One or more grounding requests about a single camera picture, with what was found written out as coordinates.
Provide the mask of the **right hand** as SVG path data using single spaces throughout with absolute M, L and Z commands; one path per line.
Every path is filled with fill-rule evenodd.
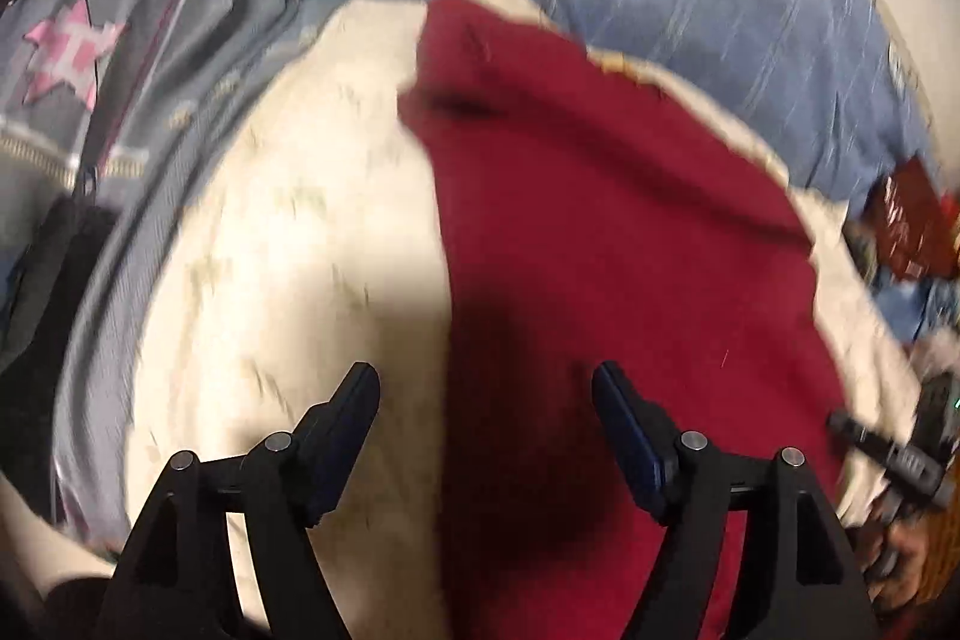
M 890 526 L 880 521 L 880 512 L 872 510 L 862 526 L 851 528 L 854 557 L 865 572 L 885 548 L 896 552 L 892 573 L 880 580 L 867 581 L 867 594 L 875 609 L 892 612 L 904 608 L 916 598 L 921 588 L 924 567 L 931 546 L 929 518 L 916 515 L 901 518 Z

